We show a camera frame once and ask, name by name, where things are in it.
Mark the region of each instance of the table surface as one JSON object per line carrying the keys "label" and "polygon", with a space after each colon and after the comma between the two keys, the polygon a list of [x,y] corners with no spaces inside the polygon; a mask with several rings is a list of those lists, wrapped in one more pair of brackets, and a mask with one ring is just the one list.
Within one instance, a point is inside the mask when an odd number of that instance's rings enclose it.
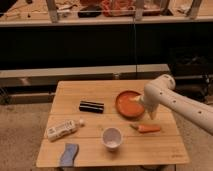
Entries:
{"label": "table surface", "polygon": [[[79,144],[74,167],[130,166],[156,164],[184,164],[188,154],[170,109],[159,106],[157,117],[151,120],[146,114],[141,123],[155,123],[160,132],[141,134],[129,124],[134,122],[122,117],[115,109],[117,95],[125,90],[143,93],[148,80],[62,81],[59,82],[47,122],[47,128],[63,121],[83,118],[86,125],[55,142],[44,134],[37,167],[58,167],[65,143]],[[79,111],[81,100],[104,103],[104,113]],[[107,127],[117,127],[124,138],[116,153],[108,152],[101,141]]]}

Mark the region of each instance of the carrot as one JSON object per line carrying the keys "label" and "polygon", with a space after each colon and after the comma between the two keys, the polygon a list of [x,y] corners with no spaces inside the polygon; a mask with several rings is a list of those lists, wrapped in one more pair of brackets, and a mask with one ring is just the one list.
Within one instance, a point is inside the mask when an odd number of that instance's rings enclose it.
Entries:
{"label": "carrot", "polygon": [[161,127],[156,124],[130,124],[130,126],[140,133],[157,132],[161,130]]}

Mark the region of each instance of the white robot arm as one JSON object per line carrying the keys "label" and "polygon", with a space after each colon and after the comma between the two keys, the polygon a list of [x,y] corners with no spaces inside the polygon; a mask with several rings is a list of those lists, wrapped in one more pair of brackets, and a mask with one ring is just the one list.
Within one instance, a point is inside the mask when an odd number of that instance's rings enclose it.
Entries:
{"label": "white robot arm", "polygon": [[213,107],[177,94],[172,91],[174,88],[173,77],[162,75],[145,85],[139,103],[144,105],[152,119],[160,103],[213,135]]}

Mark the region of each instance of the orange bowl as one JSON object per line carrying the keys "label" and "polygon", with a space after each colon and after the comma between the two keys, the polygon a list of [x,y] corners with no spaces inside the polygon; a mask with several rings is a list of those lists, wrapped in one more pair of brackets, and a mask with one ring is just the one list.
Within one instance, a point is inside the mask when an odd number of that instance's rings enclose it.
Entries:
{"label": "orange bowl", "polygon": [[131,90],[121,92],[115,102],[117,111],[127,118],[137,118],[141,116],[145,111],[144,106],[131,100],[131,98],[139,95],[141,94]]}

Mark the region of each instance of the paper cup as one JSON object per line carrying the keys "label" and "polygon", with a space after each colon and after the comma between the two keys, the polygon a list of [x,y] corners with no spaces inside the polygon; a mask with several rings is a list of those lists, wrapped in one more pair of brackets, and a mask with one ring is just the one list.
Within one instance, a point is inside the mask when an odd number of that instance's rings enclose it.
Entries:
{"label": "paper cup", "polygon": [[123,137],[117,128],[106,128],[103,131],[102,140],[109,151],[116,151],[121,145]]}

